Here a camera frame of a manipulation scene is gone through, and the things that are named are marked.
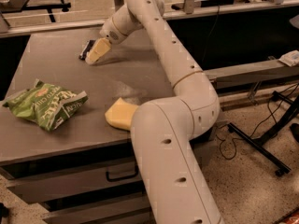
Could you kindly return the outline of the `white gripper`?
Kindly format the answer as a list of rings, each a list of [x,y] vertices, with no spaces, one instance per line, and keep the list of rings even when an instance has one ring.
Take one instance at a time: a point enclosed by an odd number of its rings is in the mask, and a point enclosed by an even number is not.
[[[100,30],[100,36],[103,38],[89,42],[85,58],[87,64],[96,63],[111,50],[111,44],[120,44],[127,38],[126,35],[119,31],[111,18],[106,20],[103,24]]]

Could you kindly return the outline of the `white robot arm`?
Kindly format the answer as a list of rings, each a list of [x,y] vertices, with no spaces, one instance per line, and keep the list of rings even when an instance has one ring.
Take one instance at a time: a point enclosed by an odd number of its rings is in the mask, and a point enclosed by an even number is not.
[[[173,97],[151,100],[133,114],[131,139],[157,224],[225,224],[190,141],[216,122],[218,94],[163,19],[163,0],[126,0],[105,21],[86,62],[143,27],[170,81]]]

